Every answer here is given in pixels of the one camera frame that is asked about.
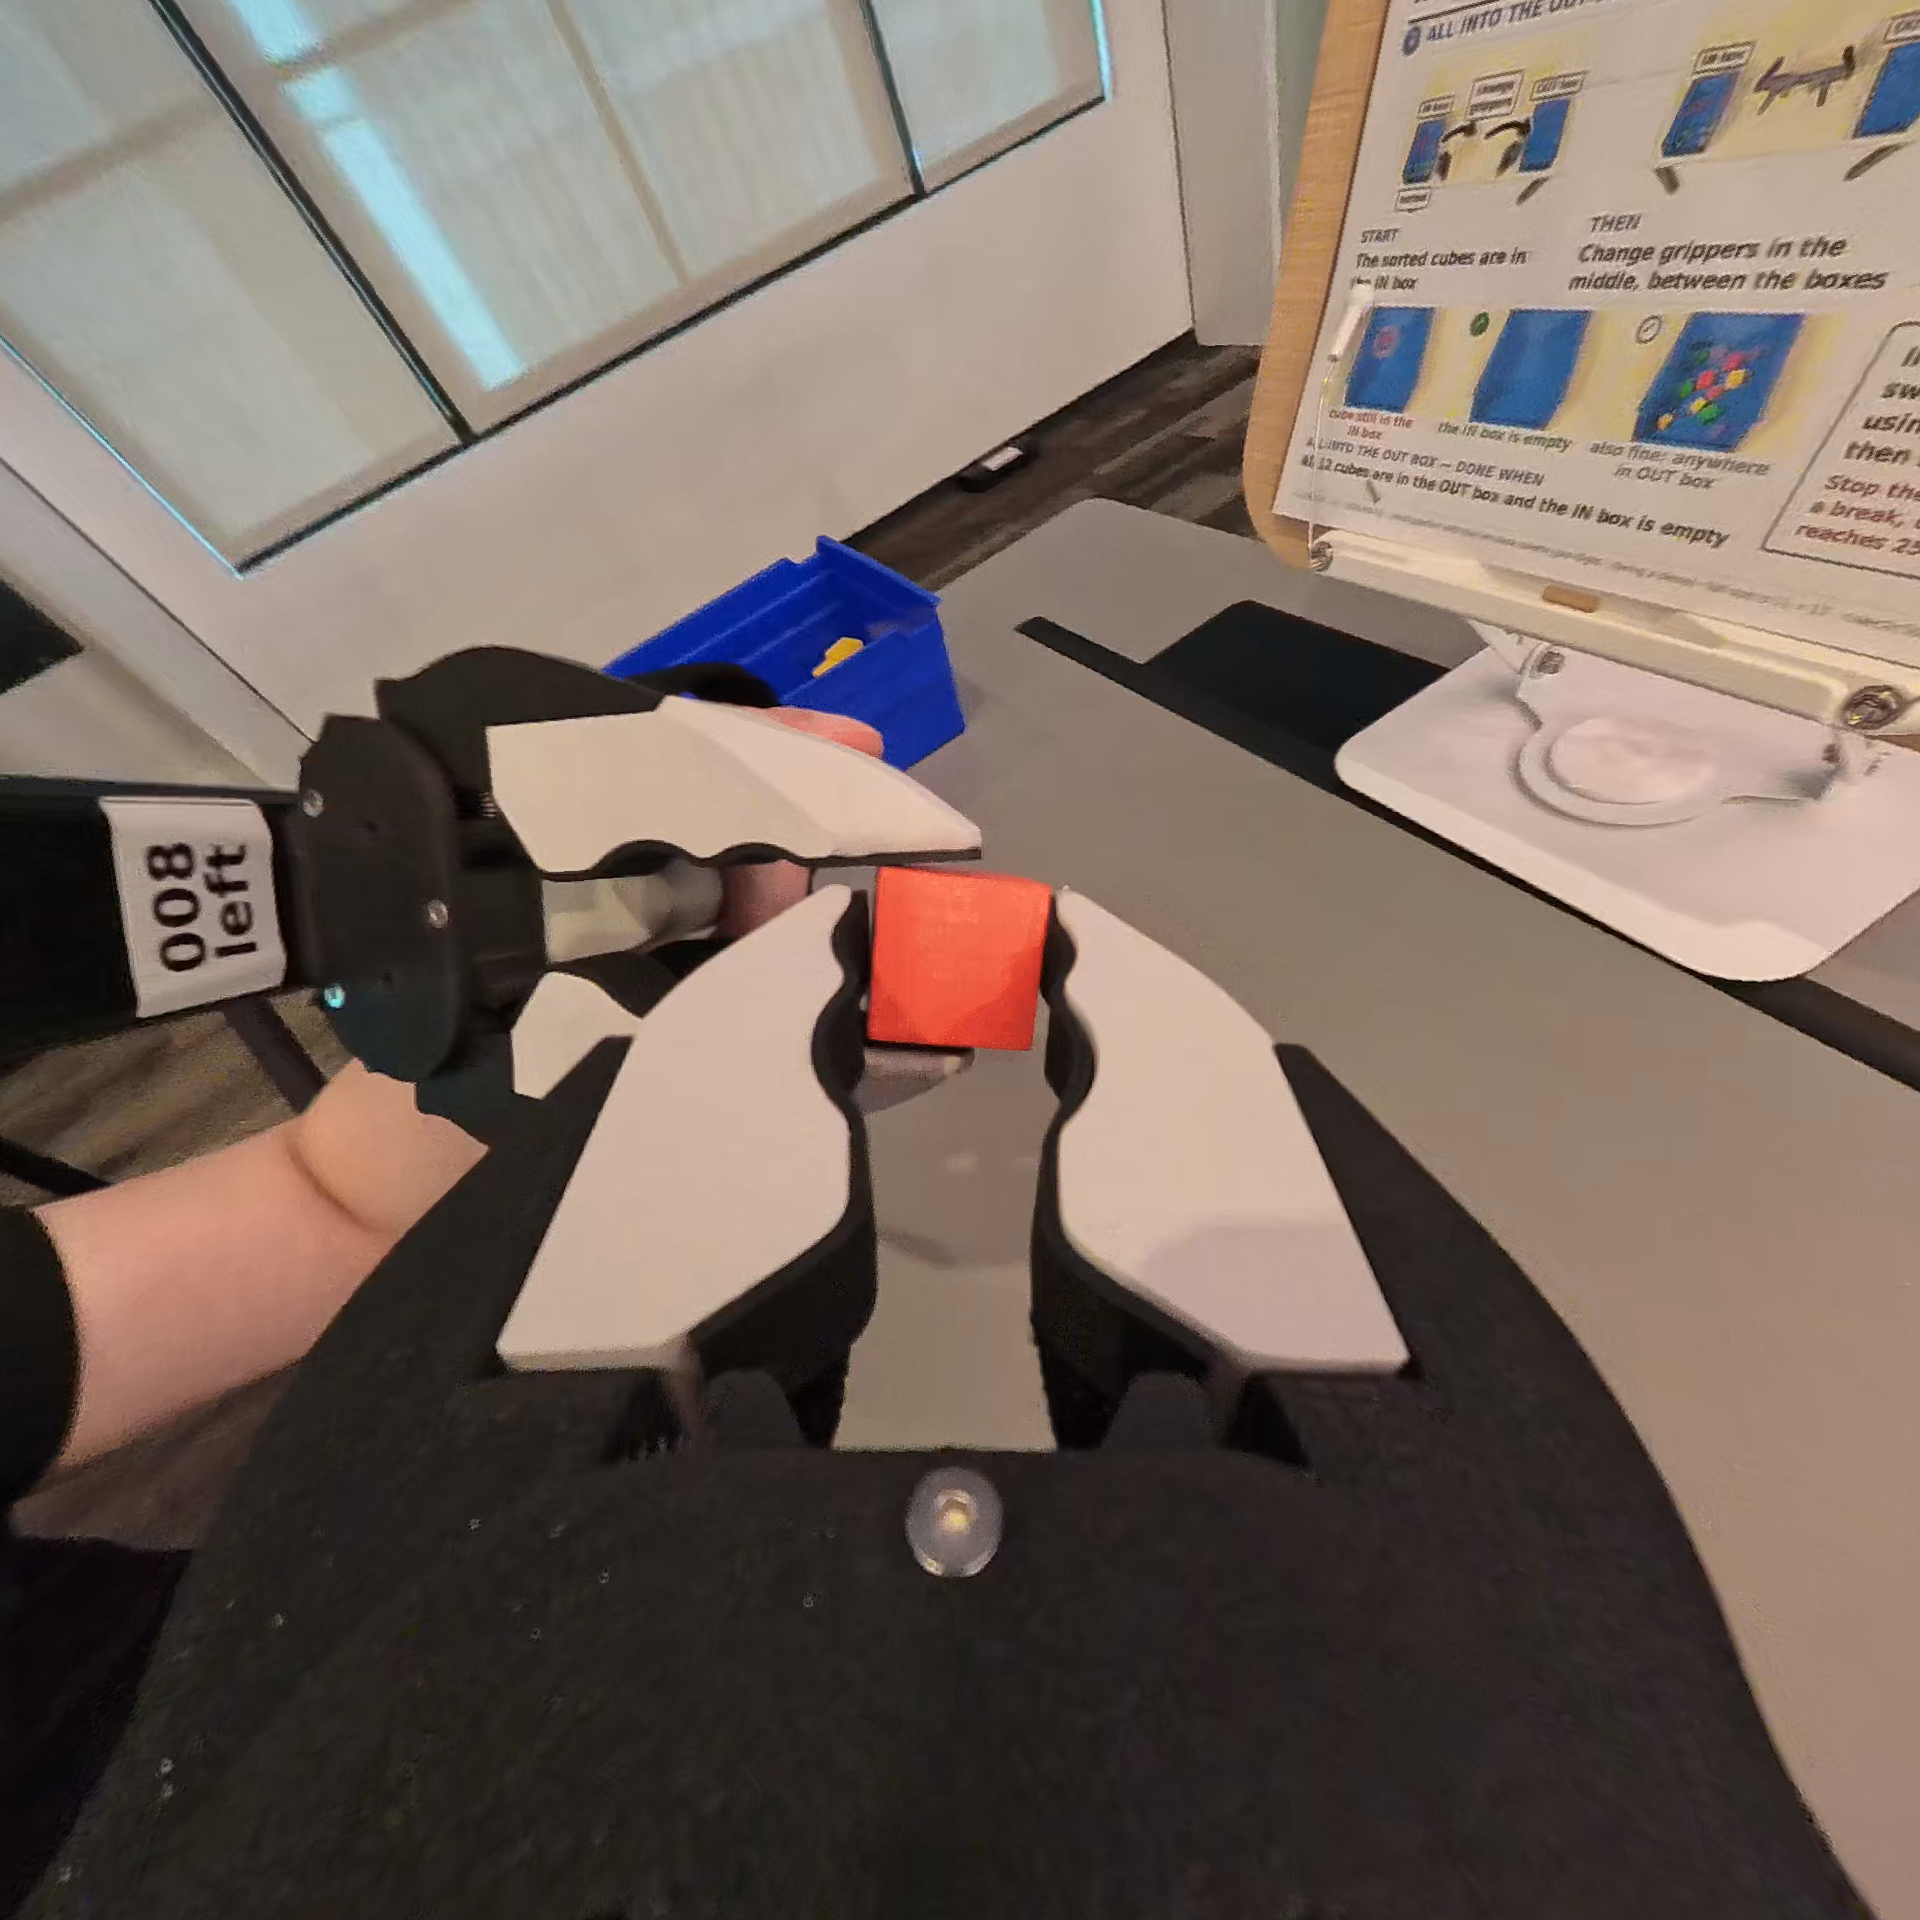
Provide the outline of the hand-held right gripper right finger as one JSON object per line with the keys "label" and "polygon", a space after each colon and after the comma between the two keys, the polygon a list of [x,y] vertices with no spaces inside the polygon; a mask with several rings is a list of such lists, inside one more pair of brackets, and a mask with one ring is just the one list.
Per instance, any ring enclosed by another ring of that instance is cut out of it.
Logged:
{"label": "hand-held right gripper right finger", "polygon": [[1030,1331],[1074,1419],[1175,1374],[1402,1375],[1408,1340],[1265,1028],[1079,892],[1052,903]]}

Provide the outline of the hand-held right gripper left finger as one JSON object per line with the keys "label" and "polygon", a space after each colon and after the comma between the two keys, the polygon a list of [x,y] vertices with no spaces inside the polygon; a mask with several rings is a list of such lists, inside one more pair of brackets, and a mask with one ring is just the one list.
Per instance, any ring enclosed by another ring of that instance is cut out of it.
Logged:
{"label": "hand-held right gripper left finger", "polygon": [[821,892],[692,968],[616,1048],[496,1338],[516,1374],[837,1372],[878,1298],[856,1110],[870,914]]}

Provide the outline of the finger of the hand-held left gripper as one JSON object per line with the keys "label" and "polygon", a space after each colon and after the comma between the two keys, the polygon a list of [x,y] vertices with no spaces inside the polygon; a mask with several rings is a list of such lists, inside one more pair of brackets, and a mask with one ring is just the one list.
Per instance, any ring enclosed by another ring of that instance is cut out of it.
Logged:
{"label": "finger of the hand-held left gripper", "polygon": [[487,731],[489,796],[548,877],[645,856],[719,869],[968,859],[981,829],[884,759],[764,710],[669,696]]}
{"label": "finger of the hand-held left gripper", "polygon": [[514,1094],[548,1098],[588,1053],[630,1039],[642,1019],[588,976],[544,973],[511,1023]]}

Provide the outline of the blue plastic bin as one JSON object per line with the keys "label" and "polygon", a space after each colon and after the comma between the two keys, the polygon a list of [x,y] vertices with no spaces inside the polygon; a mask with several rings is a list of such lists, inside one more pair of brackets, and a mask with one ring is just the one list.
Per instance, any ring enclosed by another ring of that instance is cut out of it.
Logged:
{"label": "blue plastic bin", "polygon": [[[838,635],[864,651],[822,678],[809,669]],[[608,663],[618,680],[660,684],[717,667],[753,677],[776,704],[876,730],[881,756],[911,768],[965,731],[940,597],[833,540],[776,560]]]}

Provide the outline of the red wooden cube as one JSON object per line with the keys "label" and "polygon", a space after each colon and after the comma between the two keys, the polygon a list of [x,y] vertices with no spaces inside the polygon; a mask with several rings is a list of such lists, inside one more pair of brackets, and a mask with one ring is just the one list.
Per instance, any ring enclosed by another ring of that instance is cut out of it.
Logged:
{"label": "red wooden cube", "polygon": [[1026,1051],[1052,892],[960,869],[880,869],[866,1036],[893,1048]]}

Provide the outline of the person's left forearm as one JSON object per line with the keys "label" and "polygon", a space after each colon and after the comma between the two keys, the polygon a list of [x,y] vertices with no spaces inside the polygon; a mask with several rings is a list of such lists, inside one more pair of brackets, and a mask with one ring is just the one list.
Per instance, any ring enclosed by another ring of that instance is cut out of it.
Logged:
{"label": "person's left forearm", "polygon": [[351,1066],[249,1140],[5,1208],[5,1504],[295,1365],[485,1154]]}

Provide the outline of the person's left hand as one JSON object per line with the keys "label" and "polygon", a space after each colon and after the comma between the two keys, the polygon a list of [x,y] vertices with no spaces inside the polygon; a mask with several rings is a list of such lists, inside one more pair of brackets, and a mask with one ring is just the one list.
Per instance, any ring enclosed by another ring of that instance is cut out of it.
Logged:
{"label": "person's left hand", "polygon": [[[837,748],[878,759],[880,733],[872,726],[826,710],[753,709],[752,717],[788,731],[826,740]],[[722,874],[722,911],[713,926],[719,939],[742,939],[766,922],[809,896],[812,871],[786,859],[736,863]]]}

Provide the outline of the grey chair base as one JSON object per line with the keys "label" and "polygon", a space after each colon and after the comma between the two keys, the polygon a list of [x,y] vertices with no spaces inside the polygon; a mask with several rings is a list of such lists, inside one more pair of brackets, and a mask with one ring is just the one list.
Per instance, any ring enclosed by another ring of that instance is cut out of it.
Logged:
{"label": "grey chair base", "polygon": [[221,1016],[287,1110],[300,1115],[311,1109],[326,1086],[326,1074],[281,1016],[277,1000],[272,997],[228,999]]}

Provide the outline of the black desk panel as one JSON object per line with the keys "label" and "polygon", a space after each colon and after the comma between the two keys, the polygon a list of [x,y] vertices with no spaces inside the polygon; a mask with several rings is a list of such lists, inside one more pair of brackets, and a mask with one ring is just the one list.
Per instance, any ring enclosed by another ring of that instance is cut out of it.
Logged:
{"label": "black desk panel", "polygon": [[1440,680],[1445,667],[1310,622],[1236,604],[1151,656],[1162,704],[1295,778],[1336,787],[1336,755]]}

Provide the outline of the large grid window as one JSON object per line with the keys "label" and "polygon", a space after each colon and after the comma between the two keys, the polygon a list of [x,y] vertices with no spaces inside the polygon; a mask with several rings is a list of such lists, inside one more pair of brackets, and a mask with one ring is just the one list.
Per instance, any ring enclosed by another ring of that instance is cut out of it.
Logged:
{"label": "large grid window", "polygon": [[1108,75],[1080,3],[5,3],[5,357],[247,570]]}

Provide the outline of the person's dark clothing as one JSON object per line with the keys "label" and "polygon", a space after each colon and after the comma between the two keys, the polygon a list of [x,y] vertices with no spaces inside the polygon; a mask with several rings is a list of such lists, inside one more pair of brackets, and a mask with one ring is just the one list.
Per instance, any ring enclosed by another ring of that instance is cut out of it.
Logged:
{"label": "person's dark clothing", "polygon": [[133,1715],[186,1552],[22,1535],[14,1509],[79,1408],[79,1323],[49,1235],[2,1222],[2,1915],[60,1853]]}

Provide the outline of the illustrated instruction sheet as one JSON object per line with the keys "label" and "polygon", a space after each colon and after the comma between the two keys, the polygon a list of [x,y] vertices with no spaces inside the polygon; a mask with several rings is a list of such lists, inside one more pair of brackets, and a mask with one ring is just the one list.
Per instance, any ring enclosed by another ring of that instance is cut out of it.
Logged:
{"label": "illustrated instruction sheet", "polygon": [[1350,312],[1276,512],[1914,663],[1914,4],[1386,4]]}

